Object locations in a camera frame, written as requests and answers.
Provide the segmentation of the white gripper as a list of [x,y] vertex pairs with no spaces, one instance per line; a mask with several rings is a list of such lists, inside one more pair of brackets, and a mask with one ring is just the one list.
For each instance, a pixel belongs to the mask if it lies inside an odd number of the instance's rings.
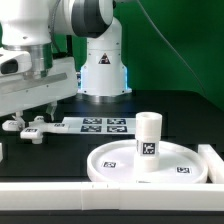
[[21,76],[0,79],[0,117],[13,114],[18,129],[25,128],[23,110],[48,104],[46,114],[53,121],[58,100],[77,93],[75,61],[57,59],[46,77],[24,80]]

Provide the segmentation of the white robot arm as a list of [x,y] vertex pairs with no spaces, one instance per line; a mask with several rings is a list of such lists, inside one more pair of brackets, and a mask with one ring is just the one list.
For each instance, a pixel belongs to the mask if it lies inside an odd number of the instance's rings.
[[[121,28],[113,16],[116,0],[0,0],[0,117],[6,131],[28,128],[27,109],[57,102],[78,93],[114,100],[131,92],[118,48]],[[87,66],[79,89],[72,56],[55,57],[56,34],[90,41]]]

